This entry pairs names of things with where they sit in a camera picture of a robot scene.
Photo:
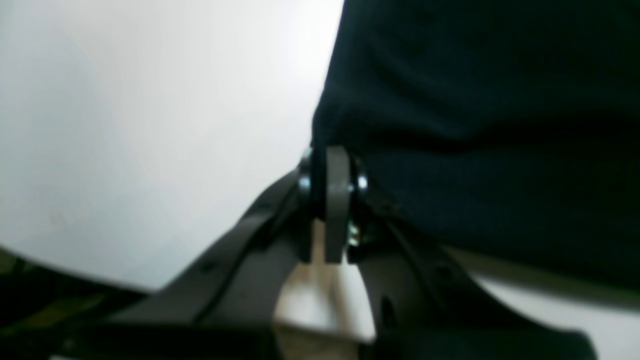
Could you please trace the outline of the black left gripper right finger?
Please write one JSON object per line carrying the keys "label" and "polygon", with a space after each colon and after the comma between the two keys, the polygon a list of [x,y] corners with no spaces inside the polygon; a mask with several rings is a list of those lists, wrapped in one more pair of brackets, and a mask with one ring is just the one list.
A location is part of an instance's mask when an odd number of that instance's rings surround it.
{"label": "black left gripper right finger", "polygon": [[596,359],[583,333],[541,325],[482,289],[342,146],[326,150],[325,203],[325,260],[357,266],[374,321],[362,360]]}

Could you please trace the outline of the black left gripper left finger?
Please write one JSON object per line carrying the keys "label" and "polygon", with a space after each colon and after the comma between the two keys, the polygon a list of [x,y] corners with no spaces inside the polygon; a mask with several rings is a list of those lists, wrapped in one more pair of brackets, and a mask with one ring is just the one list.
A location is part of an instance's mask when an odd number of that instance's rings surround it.
{"label": "black left gripper left finger", "polygon": [[281,360],[273,330],[281,288],[311,259],[317,152],[270,185],[178,278],[130,307],[80,326],[65,360]]}

